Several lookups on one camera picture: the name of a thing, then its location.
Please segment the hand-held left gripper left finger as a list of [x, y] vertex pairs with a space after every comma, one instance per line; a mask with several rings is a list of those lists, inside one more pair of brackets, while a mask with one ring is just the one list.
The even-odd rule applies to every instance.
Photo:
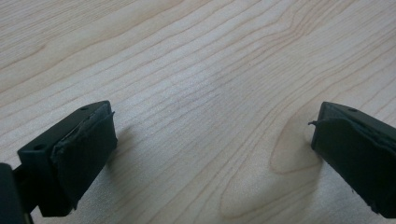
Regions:
[[18, 151], [23, 206], [44, 217], [65, 217], [117, 146], [108, 101], [84, 105]]

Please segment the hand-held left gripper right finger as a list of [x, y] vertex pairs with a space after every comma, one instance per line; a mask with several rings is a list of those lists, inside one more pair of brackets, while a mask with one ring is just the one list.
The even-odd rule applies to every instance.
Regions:
[[358, 109], [324, 102], [312, 149], [356, 191], [372, 211], [396, 218], [396, 128]]

